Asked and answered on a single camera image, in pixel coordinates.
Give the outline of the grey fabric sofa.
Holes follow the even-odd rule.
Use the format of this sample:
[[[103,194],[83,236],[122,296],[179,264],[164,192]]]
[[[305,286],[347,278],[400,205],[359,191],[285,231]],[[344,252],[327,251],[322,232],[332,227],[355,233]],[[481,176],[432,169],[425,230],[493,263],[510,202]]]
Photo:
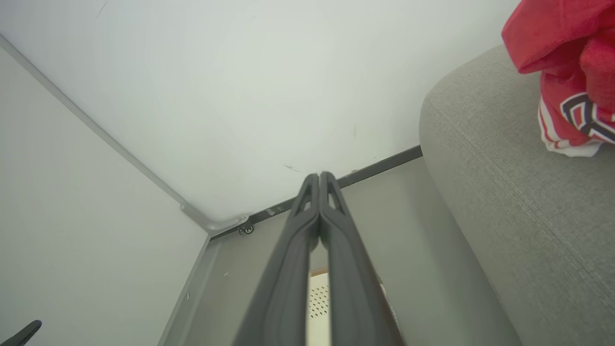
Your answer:
[[[427,94],[422,154],[524,346],[615,346],[615,146],[548,151],[503,46]]]

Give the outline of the white perforated laundry basket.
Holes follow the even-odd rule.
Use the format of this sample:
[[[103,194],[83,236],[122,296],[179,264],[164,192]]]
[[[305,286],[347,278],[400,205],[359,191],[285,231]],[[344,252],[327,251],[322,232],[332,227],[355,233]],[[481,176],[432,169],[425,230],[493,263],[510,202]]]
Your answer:
[[[329,290],[329,269],[312,270],[306,310],[306,346],[332,346]]]

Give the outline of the black baseboard strip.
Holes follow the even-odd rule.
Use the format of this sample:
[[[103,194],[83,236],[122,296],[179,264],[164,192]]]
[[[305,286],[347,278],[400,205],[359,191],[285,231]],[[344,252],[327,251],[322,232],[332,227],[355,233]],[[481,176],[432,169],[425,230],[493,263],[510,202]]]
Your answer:
[[[411,149],[407,149],[405,151],[402,151],[401,153],[398,153],[384,160],[376,162],[375,164],[372,164],[371,166],[365,167],[363,169],[357,170],[353,173],[350,173],[344,177],[339,178],[338,185],[340,186],[340,188],[345,188],[353,184],[356,184],[358,182],[362,182],[363,180],[371,179],[373,176],[376,176],[380,173],[391,170],[394,167],[401,166],[402,164],[405,164],[409,161],[418,159],[422,155],[423,154],[422,154],[420,146],[412,147]],[[255,226],[259,222],[270,219],[276,215],[283,214],[286,211],[290,211],[292,206],[294,205],[294,201],[295,199],[291,198],[283,202],[280,202],[278,204],[275,204],[274,206],[271,206],[270,208],[267,208],[255,214],[249,215],[247,221],[245,221],[244,223],[246,222],[252,223],[253,226]],[[233,232],[238,232],[238,229],[237,229],[238,226],[235,226],[227,231],[224,231],[219,235],[213,235],[211,237],[211,240],[221,238],[228,234],[232,234]]]

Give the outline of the red jersey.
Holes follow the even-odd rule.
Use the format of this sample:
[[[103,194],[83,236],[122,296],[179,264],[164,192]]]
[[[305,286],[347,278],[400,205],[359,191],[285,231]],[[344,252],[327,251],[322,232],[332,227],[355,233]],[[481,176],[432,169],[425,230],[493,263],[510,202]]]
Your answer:
[[[520,73],[580,70],[591,101],[615,112],[615,0],[521,0],[502,38]]]

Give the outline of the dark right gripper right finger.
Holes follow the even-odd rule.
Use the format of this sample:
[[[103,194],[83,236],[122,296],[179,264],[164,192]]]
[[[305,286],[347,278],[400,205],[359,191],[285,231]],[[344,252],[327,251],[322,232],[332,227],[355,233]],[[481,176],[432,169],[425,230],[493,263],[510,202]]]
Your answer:
[[[329,253],[332,346],[404,346],[340,185],[320,175],[320,236]]]

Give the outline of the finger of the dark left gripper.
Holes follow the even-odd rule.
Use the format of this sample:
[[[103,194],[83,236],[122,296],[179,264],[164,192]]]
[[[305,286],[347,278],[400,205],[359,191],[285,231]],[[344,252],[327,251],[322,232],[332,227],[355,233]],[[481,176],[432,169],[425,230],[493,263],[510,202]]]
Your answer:
[[[0,346],[25,346],[25,344],[37,333],[42,326],[42,321],[35,320],[16,333],[13,337],[5,340]]]

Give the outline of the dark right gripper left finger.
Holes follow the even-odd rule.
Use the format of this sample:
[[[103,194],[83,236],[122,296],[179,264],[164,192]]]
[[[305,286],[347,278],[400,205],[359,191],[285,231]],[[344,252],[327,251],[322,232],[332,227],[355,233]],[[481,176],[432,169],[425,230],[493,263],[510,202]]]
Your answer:
[[[306,346],[310,254],[319,242],[319,176],[308,175],[252,297],[233,346]]]

